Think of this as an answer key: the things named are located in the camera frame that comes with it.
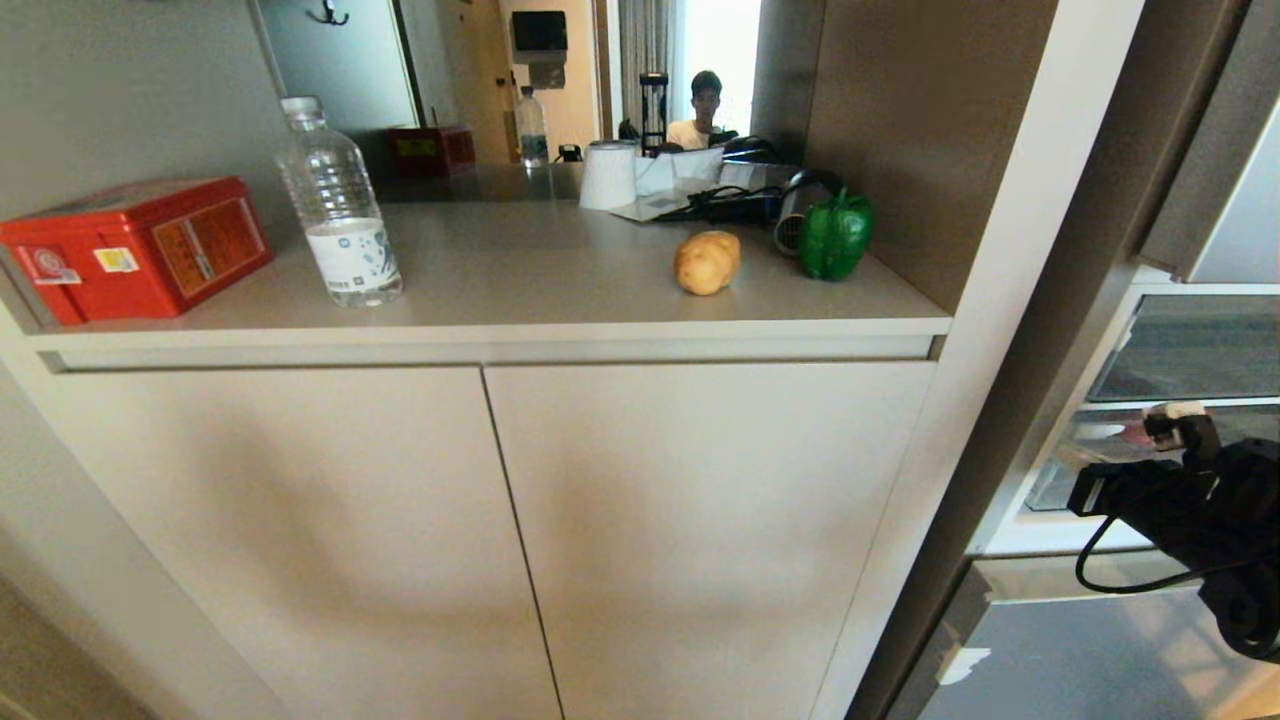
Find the water bottle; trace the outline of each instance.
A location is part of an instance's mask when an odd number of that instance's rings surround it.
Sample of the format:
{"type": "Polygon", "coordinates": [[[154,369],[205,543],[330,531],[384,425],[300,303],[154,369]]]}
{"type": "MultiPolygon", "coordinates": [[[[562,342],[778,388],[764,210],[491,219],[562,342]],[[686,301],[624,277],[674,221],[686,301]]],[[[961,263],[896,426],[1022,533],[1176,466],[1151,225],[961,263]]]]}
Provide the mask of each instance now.
{"type": "Polygon", "coordinates": [[[547,120],[543,104],[534,97],[532,86],[520,88],[516,102],[516,129],[520,132],[520,155],[526,168],[541,168],[549,161],[547,155],[547,120]]]}
{"type": "Polygon", "coordinates": [[[343,307],[390,302],[403,283],[360,149],[328,128],[320,99],[284,97],[280,108],[292,137],[275,161],[329,296],[343,307]]]}

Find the red box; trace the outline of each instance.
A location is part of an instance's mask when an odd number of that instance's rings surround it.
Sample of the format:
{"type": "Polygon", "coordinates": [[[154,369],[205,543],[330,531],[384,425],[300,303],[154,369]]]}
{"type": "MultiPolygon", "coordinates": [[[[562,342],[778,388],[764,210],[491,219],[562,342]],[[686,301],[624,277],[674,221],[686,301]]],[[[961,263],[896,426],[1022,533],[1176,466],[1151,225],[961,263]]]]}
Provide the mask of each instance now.
{"type": "Polygon", "coordinates": [[[180,315],[271,260],[233,177],[114,187],[0,223],[0,243],[64,324],[180,315]]]}
{"type": "Polygon", "coordinates": [[[396,156],[396,169],[406,177],[452,176],[476,164],[476,147],[467,126],[390,128],[387,142],[396,156]]]}

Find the cabinet door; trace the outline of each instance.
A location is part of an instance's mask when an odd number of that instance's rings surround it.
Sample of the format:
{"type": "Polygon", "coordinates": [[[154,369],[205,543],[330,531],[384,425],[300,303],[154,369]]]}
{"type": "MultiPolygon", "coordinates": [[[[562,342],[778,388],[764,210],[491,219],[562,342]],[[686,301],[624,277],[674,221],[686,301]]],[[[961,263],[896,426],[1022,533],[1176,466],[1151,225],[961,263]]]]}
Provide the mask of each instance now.
{"type": "Polygon", "coordinates": [[[566,717],[808,717],[932,373],[486,369],[566,717]]]}
{"type": "Polygon", "coordinates": [[[56,382],[54,428],[297,717],[559,717],[479,369],[56,382]]]}

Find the white shirt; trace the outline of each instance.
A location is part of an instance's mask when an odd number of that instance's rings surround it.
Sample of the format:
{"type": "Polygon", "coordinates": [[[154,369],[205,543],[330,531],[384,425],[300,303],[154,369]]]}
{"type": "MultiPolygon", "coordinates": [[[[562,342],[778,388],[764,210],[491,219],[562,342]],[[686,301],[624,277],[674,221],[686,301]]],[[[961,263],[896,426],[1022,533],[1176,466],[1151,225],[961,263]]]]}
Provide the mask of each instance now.
{"type": "Polygon", "coordinates": [[[710,136],[698,132],[694,120],[677,120],[667,126],[667,142],[675,142],[685,150],[705,150],[710,136]]]}

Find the man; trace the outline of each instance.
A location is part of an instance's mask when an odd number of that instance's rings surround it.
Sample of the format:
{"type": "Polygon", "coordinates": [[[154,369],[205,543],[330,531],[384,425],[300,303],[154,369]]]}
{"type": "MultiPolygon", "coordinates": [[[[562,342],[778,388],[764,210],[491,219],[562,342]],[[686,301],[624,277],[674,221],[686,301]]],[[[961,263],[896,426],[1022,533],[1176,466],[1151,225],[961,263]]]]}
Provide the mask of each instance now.
{"type": "Polygon", "coordinates": [[[703,70],[692,82],[695,118],[667,126],[667,142],[685,150],[705,150],[712,135],[712,120],[719,109],[721,82],[716,73],[703,70]]]}

